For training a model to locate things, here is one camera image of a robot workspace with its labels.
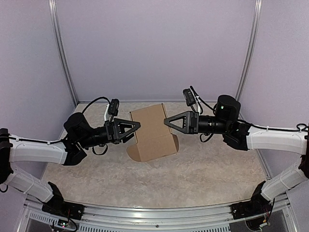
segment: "metal frame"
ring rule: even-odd
[[[60,25],[59,25],[58,14],[57,14],[56,0],[48,0],[48,1],[49,1],[50,16],[51,16],[52,23],[53,23],[56,44],[57,44],[57,48],[59,52],[61,65],[62,65],[63,72],[66,78],[66,82],[69,88],[70,96],[72,98],[74,106],[76,107],[79,102],[78,102],[77,94],[76,94],[74,84],[71,78],[71,74],[69,71],[67,58],[66,58],[64,48],[63,48],[63,43],[62,43],[61,33],[60,33]]]
[[[241,78],[240,78],[239,86],[238,86],[236,97],[235,97],[237,101],[240,100],[240,97],[242,95],[242,92],[243,92],[243,89],[246,83],[246,79],[247,79],[247,75],[248,75],[248,71],[249,71],[249,67],[250,67],[250,63],[251,63],[251,59],[252,59],[252,55],[254,51],[257,31],[259,27],[261,10],[262,10],[262,0],[255,0],[255,9],[254,9],[254,15],[253,15],[250,40],[249,40],[249,45],[247,49],[247,55],[245,58],[245,63],[242,69]]]
[[[97,206],[84,204],[85,210],[79,224],[83,232],[98,231],[203,231],[212,228],[224,228],[230,223],[249,220],[254,217],[233,220],[230,204],[202,207],[144,209]],[[24,204],[23,218],[18,232],[25,232],[29,218],[48,224],[61,217],[41,211],[42,204],[35,198],[27,197]],[[297,232],[294,214],[286,194],[276,198],[273,212],[283,210],[289,232]]]

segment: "wall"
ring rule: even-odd
[[[0,127],[18,136],[57,139],[73,111],[61,69],[48,1],[0,1]],[[44,163],[20,166],[40,177]],[[16,231],[25,195],[0,196],[0,231]]]
[[[205,100],[235,95],[255,1],[57,1],[61,34],[80,101]]]
[[[242,113],[259,125],[294,127],[309,122],[309,2],[265,0]],[[273,175],[299,155],[263,150]],[[309,228],[309,182],[288,191],[301,232]]]

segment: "cardboard box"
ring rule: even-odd
[[[146,162],[178,152],[178,138],[164,124],[167,117],[164,104],[134,110],[130,114],[132,121],[140,122],[140,128],[135,132],[136,144],[126,149],[131,159]]]

